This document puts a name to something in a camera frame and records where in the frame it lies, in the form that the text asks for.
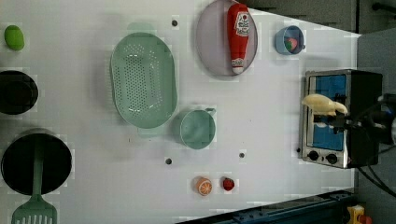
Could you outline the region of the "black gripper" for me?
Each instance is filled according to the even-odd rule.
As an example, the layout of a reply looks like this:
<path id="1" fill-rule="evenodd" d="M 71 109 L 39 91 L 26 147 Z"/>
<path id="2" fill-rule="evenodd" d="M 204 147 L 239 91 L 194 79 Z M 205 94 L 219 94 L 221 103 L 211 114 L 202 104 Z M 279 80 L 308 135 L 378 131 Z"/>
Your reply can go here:
<path id="1" fill-rule="evenodd" d="M 395 95 L 386 93 L 368 108 L 357 115 L 349 111 L 346 115 L 338 113 L 336 116 L 319 116 L 312 112 L 312 122 L 329 127 L 335 133 L 360 130 L 373 141 L 386 145 L 395 144 Z"/>

